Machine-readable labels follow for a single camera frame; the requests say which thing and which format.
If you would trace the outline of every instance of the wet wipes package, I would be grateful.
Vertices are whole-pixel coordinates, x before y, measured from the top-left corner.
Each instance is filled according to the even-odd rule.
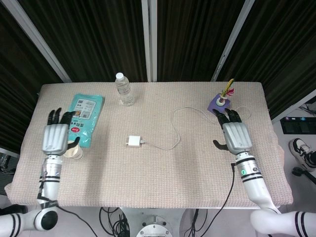
[[[69,107],[69,111],[75,111],[70,123],[68,135],[69,141],[74,141],[80,137],[81,147],[90,147],[91,136],[98,121],[99,114],[103,106],[101,95],[76,94]]]

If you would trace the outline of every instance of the white power adapter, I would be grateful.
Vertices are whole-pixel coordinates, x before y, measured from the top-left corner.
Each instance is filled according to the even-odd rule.
[[[140,147],[140,136],[129,135],[126,145],[129,147]]]

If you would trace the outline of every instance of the robotic arm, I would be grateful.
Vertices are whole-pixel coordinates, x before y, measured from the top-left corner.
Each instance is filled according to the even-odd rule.
[[[50,112],[44,130],[42,150],[47,156],[42,165],[37,197],[41,210],[0,216],[1,237],[16,237],[23,230],[47,231],[57,224],[57,195],[62,165],[60,157],[79,142],[77,137],[73,143],[67,144],[68,129],[74,112],[64,113],[59,122],[60,111],[61,108]]]
[[[296,237],[316,236],[316,213],[289,212],[281,214],[272,202],[271,196],[256,163],[249,154],[252,143],[246,125],[238,113],[225,109],[229,119],[213,110],[224,133],[225,145],[214,140],[220,150],[230,151],[236,156],[236,166],[249,199],[261,209],[250,216],[254,229],[263,234],[287,234]]]

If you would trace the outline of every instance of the yellow feather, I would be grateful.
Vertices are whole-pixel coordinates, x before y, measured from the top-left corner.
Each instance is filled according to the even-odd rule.
[[[224,96],[224,94],[226,94],[229,90],[229,87],[231,87],[231,85],[233,84],[234,79],[230,79],[229,82],[227,83],[226,89],[223,91],[222,96]]]

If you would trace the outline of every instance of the white cable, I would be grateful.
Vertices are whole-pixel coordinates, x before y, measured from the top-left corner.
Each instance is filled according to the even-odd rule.
[[[246,108],[246,109],[249,111],[249,116],[248,116],[248,118],[247,118],[247,119],[249,119],[249,118],[251,117],[251,111],[250,111],[246,106],[239,106],[237,109],[235,109],[235,111],[238,110],[238,109],[240,109],[240,108]],[[200,110],[200,109],[197,109],[197,108],[193,108],[193,107],[190,107],[190,106],[184,106],[184,107],[175,109],[175,110],[172,112],[171,124],[172,124],[174,130],[175,130],[176,133],[177,133],[177,141],[176,141],[176,143],[175,143],[172,147],[170,147],[170,148],[163,148],[163,147],[157,146],[157,145],[155,145],[155,144],[153,144],[153,143],[151,143],[151,142],[147,142],[147,141],[144,141],[144,140],[141,140],[140,143],[141,143],[141,144],[147,143],[147,144],[150,144],[150,145],[152,145],[152,146],[154,146],[154,147],[157,147],[157,148],[159,148],[159,149],[162,149],[162,150],[164,150],[164,151],[170,151],[170,150],[172,150],[173,148],[175,148],[175,147],[181,142],[181,136],[180,136],[179,131],[177,130],[177,128],[176,128],[175,125],[174,125],[173,117],[174,117],[174,113],[175,113],[176,111],[178,111],[178,110],[181,110],[181,109],[193,109],[193,110],[199,111],[199,112],[201,112],[202,114],[204,114],[204,116],[205,116],[212,124],[217,124],[217,122],[214,122],[213,120],[211,120],[203,110]]]

